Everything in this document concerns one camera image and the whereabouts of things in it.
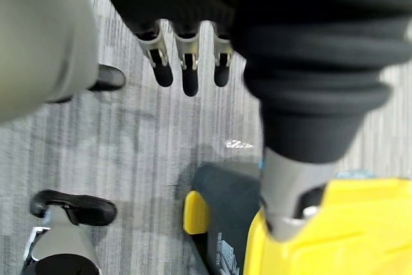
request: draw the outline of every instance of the metal joint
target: metal joint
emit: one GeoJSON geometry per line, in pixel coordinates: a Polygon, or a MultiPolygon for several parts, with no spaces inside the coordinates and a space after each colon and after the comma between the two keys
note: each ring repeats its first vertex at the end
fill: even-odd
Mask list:
{"type": "Polygon", "coordinates": [[[222,54],[227,55],[225,66],[230,67],[233,56],[233,47],[228,39],[219,38],[217,33],[214,33],[214,62],[217,67],[221,66],[222,54]]]}
{"type": "Polygon", "coordinates": [[[149,59],[150,65],[156,67],[158,64],[157,59],[161,60],[162,66],[167,66],[169,60],[167,58],[167,49],[163,33],[159,27],[159,33],[153,40],[142,40],[137,38],[140,47],[143,50],[144,55],[149,59]]]}
{"type": "Polygon", "coordinates": [[[175,34],[174,37],[176,38],[182,69],[187,70],[189,68],[191,70],[197,70],[199,63],[199,32],[197,32],[194,37],[188,39],[182,38],[177,34],[175,34]],[[187,62],[188,56],[190,57],[191,63],[187,62]]]}

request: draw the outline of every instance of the gray robot arm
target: gray robot arm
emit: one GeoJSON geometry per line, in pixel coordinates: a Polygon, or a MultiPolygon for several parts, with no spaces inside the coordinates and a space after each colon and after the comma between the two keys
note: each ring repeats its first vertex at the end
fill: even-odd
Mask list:
{"type": "Polygon", "coordinates": [[[85,90],[97,75],[89,0],[0,0],[0,122],[85,90]]]}

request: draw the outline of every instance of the gray carpet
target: gray carpet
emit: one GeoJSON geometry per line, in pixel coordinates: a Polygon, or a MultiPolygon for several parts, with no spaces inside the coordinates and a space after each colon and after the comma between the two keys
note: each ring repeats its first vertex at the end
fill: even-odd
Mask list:
{"type": "MultiPolygon", "coordinates": [[[[136,39],[108,0],[92,0],[100,29],[100,62],[121,68],[127,88],[84,92],[65,105],[44,106],[0,128],[0,275],[18,274],[24,246],[39,221],[28,213],[36,191],[51,188],[114,201],[108,228],[90,229],[104,274],[195,274],[182,233],[182,204],[202,161],[259,160],[258,102],[242,82],[235,57],[229,85],[213,82],[212,28],[201,28],[200,91],[183,94],[169,25],[174,84],[157,86],[136,39]],[[230,139],[254,145],[235,150],[230,139]]],[[[391,102],[365,121],[339,169],[363,166],[380,176],[412,173],[412,68],[389,69],[391,102]]]]}

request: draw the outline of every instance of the yellow plastic housing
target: yellow plastic housing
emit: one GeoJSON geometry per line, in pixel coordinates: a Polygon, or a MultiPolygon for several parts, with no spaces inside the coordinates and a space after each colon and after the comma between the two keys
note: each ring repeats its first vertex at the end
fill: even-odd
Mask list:
{"type": "Polygon", "coordinates": [[[411,275],[410,180],[334,180],[317,216],[276,242],[263,211],[248,234],[243,275],[411,275]]]}
{"type": "Polygon", "coordinates": [[[209,206],[197,191],[191,191],[185,200],[183,228],[187,234],[206,233],[209,228],[209,206]]]}

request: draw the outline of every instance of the black rubber foot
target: black rubber foot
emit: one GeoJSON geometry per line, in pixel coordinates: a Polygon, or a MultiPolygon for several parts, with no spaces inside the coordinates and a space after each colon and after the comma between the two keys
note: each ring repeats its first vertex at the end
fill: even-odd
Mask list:
{"type": "Polygon", "coordinates": [[[193,97],[198,93],[198,70],[187,68],[182,70],[183,91],[186,96],[193,97]]]}
{"type": "Polygon", "coordinates": [[[109,225],[117,215],[116,206],[108,200],[53,190],[43,190],[37,193],[30,202],[30,212],[36,217],[43,218],[50,204],[68,207],[78,222],[83,225],[109,225]]]}
{"type": "Polygon", "coordinates": [[[47,102],[47,103],[50,103],[50,104],[64,104],[64,103],[71,102],[72,100],[73,100],[73,96],[70,96],[70,97],[60,99],[59,101],[53,101],[53,102],[47,102]]]}
{"type": "Polygon", "coordinates": [[[173,83],[172,69],[169,65],[162,66],[157,64],[156,67],[153,68],[153,72],[157,83],[162,87],[169,87],[173,83]]]}
{"type": "Polygon", "coordinates": [[[229,67],[216,66],[214,68],[214,83],[219,87],[224,87],[229,81],[229,67]]]}
{"type": "Polygon", "coordinates": [[[100,64],[98,77],[90,91],[115,91],[121,90],[126,85],[126,77],[119,69],[100,64]]]}

